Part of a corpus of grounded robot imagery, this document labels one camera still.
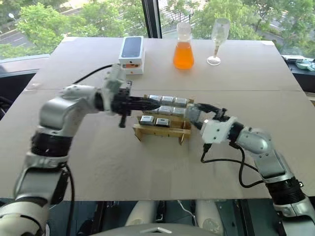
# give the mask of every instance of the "black wire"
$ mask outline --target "black wire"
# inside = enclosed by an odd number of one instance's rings
[[[70,211],[69,211],[68,224],[67,224],[67,230],[66,230],[66,236],[70,236],[71,223],[72,223],[73,212],[74,212],[74,195],[75,195],[75,192],[74,192],[74,181],[73,181],[73,176],[72,176],[70,167],[68,166],[68,164],[66,164],[65,168],[69,172],[70,184],[71,184],[71,202],[70,202]]]
[[[110,65],[103,66],[103,67],[101,67],[99,69],[96,69],[96,70],[92,71],[91,73],[87,74],[86,76],[83,76],[81,79],[78,79],[76,82],[74,82],[74,84],[77,84],[77,83],[81,82],[82,80],[86,79],[87,77],[95,74],[96,72],[98,72],[100,70],[104,70],[104,69],[112,67],[112,66],[113,66],[113,64],[110,64]]]
[[[202,154],[202,156],[201,156],[201,159],[200,159],[200,161],[201,161],[202,163],[210,163],[210,162],[216,162],[216,161],[230,161],[230,162],[236,162],[236,163],[242,164],[242,162],[239,161],[239,160],[226,159],[226,158],[204,160],[205,155],[206,155],[206,152],[203,152],[203,154]],[[256,171],[256,172],[259,173],[258,169],[255,168],[254,166],[251,166],[250,164],[247,164],[247,163],[244,163],[244,165],[247,166],[247,167],[249,167],[249,168],[251,168],[251,169],[253,169],[254,171]]]
[[[241,164],[241,167],[240,167],[240,171],[238,172],[238,181],[240,182],[240,185],[243,187],[243,188],[251,188],[251,187],[254,187],[260,183],[263,183],[264,181],[262,180],[259,180],[259,181],[256,181],[254,183],[251,183],[249,185],[246,185],[243,183],[243,180],[242,180],[242,174],[243,174],[243,168],[244,168],[244,164],[245,164],[245,153],[244,153],[244,150],[239,147],[239,150],[241,151],[242,153],[242,164]]]
[[[240,170],[239,170],[239,173],[238,173],[238,180],[239,180],[240,185],[241,185],[243,188],[251,188],[251,187],[254,187],[254,186],[256,186],[256,185],[258,185],[258,184],[260,184],[260,183],[263,183],[262,180],[259,180],[259,181],[257,181],[257,182],[251,183],[251,184],[249,184],[249,185],[246,185],[246,184],[243,183],[243,180],[242,180],[242,173],[243,173],[243,168],[244,168],[244,166],[247,166],[247,167],[253,169],[254,171],[256,171],[256,172],[258,172],[258,173],[259,173],[259,171],[258,171],[258,169],[255,168],[254,166],[251,166],[251,165],[245,163],[245,153],[244,153],[244,151],[243,151],[243,149],[242,149],[241,147],[238,147],[238,149],[239,149],[239,150],[241,151],[241,153],[242,153],[242,161],[234,160],[234,159],[226,159],[226,158],[204,160],[205,155],[206,155],[206,153],[207,153],[206,151],[203,152],[200,161],[201,161],[202,163],[211,163],[211,162],[217,162],[217,161],[230,161],[230,162],[236,162],[236,163],[241,164]]]
[[[0,102],[6,103],[8,105],[12,105],[13,101],[11,101],[10,99],[7,99],[5,97],[0,96]]]

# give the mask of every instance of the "wine glass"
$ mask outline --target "wine glass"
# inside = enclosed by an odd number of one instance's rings
[[[227,18],[218,18],[212,29],[212,40],[215,43],[214,55],[207,58],[210,65],[220,65],[221,60],[217,57],[219,46],[224,43],[230,30],[230,21]]]

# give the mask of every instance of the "glass bottle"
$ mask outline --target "glass bottle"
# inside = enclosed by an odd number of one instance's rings
[[[178,69],[187,70],[193,66],[193,55],[190,45],[191,26],[189,23],[177,24],[178,41],[175,48],[173,63]]]

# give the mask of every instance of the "street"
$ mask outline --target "street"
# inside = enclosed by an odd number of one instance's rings
[[[33,44],[28,41],[27,37],[17,30],[6,33],[0,36],[0,44],[10,43],[12,46],[31,47]]]

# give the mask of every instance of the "window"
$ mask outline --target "window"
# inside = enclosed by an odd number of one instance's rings
[[[49,54],[68,36],[147,36],[141,0],[0,0],[0,59]]]
[[[281,54],[315,58],[313,0],[158,0],[163,38],[190,22],[192,37],[211,38],[216,18],[231,22],[228,39],[272,40]]]

